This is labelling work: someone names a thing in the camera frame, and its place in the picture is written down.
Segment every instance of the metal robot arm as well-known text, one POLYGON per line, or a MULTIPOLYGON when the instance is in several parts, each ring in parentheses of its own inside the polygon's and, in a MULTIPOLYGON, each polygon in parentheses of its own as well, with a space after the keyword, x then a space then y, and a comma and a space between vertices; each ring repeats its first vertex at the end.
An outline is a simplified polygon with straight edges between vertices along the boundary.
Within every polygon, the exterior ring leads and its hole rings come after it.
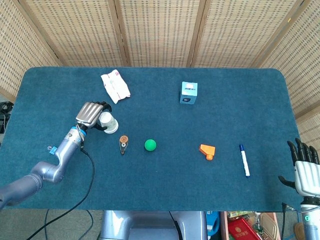
POLYGON ((19 204, 32 196, 42 188, 43 181, 53 184, 61 182, 69 160, 85 140, 87 129, 97 128, 102 131, 106 129, 97 124, 100 114, 105 109, 112 111, 111 106, 104 101, 86 102, 75 118, 76 125, 70 129, 54 153, 59 159, 59 164, 40 161, 32 168, 30 174, 0 188, 0 209, 6 205, 19 204))
POLYGON ((294 167, 295 181, 279 180, 303 197, 301 213, 306 240, 320 239, 320 162, 316 149, 308 147, 298 138, 296 146, 288 141, 294 167))

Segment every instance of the white cup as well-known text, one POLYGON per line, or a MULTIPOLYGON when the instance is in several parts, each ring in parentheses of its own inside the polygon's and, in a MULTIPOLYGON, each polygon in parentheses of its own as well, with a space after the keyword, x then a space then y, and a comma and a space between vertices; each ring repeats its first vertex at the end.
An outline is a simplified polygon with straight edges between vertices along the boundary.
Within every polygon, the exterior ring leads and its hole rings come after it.
POLYGON ((99 120, 102 127, 108 127, 106 130, 104 130, 105 133, 113 134, 115 131, 118 130, 118 121, 111 115, 110 112, 102 112, 100 114, 99 120))

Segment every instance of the orange block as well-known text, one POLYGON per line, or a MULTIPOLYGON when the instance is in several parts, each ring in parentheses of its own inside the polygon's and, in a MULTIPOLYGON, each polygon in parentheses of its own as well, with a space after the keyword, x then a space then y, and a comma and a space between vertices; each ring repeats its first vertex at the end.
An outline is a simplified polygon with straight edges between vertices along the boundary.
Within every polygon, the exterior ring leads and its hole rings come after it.
POLYGON ((216 147, 215 146, 209 146, 209 145, 204 145, 201 144, 199 147, 199 151, 202 152, 205 155, 205 158, 209 161, 214 159, 214 155, 216 152, 216 147))

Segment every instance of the black cable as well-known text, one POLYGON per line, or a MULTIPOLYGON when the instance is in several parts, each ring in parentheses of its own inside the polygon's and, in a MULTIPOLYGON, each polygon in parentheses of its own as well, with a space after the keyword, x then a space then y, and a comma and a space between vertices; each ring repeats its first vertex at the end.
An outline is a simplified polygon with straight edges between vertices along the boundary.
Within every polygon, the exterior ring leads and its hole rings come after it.
POLYGON ((57 221, 58 219, 62 218, 63 216, 67 215, 68 213, 70 213, 72 210, 74 210, 76 207, 78 207, 80 204, 83 203, 83 201, 88 197, 91 187, 92 187, 92 183, 94 182, 94 177, 95 177, 95 163, 92 160, 91 156, 83 149, 83 146, 81 146, 80 148, 81 152, 83 152, 85 155, 88 156, 88 158, 91 161, 92 164, 92 177, 91 177, 91 182, 88 188, 88 191, 86 192, 84 198, 78 202, 76 205, 74 205, 72 208, 70 208, 68 211, 66 211, 65 213, 61 214, 60 216, 56 217, 55 219, 49 221, 48 223, 44 224, 42 227, 40 227, 37 231, 35 231, 30 237, 28 237, 26 240, 30 240, 32 239, 35 235, 37 235, 42 229, 44 229, 46 226, 48 226, 49 224, 52 224, 53 222, 57 221))
POLYGON ((1 102, 0 104, 1 104, 0 105, 0 113, 3 113, 3 114, 9 113, 14 106, 14 104, 9 101, 4 101, 4 102, 1 102))
POLYGON ((174 219, 174 217, 172 216, 170 211, 169 211, 169 214, 170 214, 170 216, 172 218, 172 221, 173 221, 173 223, 175 225, 176 230, 178 231, 179 240, 184 240, 183 237, 182 237, 181 229, 180 229, 180 226, 179 226, 178 222, 174 219))
MULTIPOLYGON (((44 225, 46 225, 46 223, 47 223, 47 217, 48 217, 48 212, 49 212, 49 210, 50 210, 50 209, 47 209, 47 210, 46 210, 45 218, 44 218, 44 225)), ((47 226, 44 227, 44 235, 45 235, 45 240, 48 240, 47 226)))
POLYGON ((281 203, 282 205, 282 215, 283 215, 283 221, 282 221, 282 231, 281 231, 281 240, 284 240, 284 233, 285 233, 285 223, 286 223, 286 208, 287 208, 287 204, 285 204, 284 202, 281 203))
POLYGON ((85 231, 84 234, 81 235, 81 237, 79 237, 78 240, 81 240, 81 239, 92 229, 92 226, 94 225, 94 218, 92 217, 91 213, 90 213, 88 210, 86 210, 86 211, 87 211, 87 213, 90 215, 90 218, 91 218, 91 226, 87 229, 87 231, 85 231))
POLYGON ((3 116, 3 123, 2 123, 3 132, 1 132, 2 131, 2 126, 0 126, 0 132, 1 133, 5 133, 6 132, 6 125, 8 124, 8 121, 9 121, 10 117, 8 117, 7 114, 0 114, 0 116, 3 116))
MULTIPOLYGON (((48 209, 45 213, 45 218, 44 218, 44 224, 47 223, 47 217, 48 217, 48 212, 49 212, 50 209, 48 209)), ((91 226, 87 229, 87 231, 85 231, 84 234, 81 235, 81 237, 78 239, 78 240, 81 240, 93 227, 94 225, 94 218, 92 217, 91 213, 86 210, 87 213, 90 215, 90 218, 91 218, 91 226)), ((48 240, 48 235, 47 235, 47 226, 44 227, 44 235, 45 235, 45 240, 48 240)))

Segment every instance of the marker pen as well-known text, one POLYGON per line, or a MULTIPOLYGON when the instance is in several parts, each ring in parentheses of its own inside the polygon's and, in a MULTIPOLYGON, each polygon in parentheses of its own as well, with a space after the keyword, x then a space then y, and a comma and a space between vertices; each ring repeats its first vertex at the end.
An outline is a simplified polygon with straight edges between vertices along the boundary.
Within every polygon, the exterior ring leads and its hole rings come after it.
POLYGON ((249 167, 248 167, 248 163, 247 163, 245 148, 242 144, 239 145, 239 148, 240 148, 240 152, 241 152, 245 176, 248 178, 248 177, 250 177, 250 172, 249 172, 249 167))

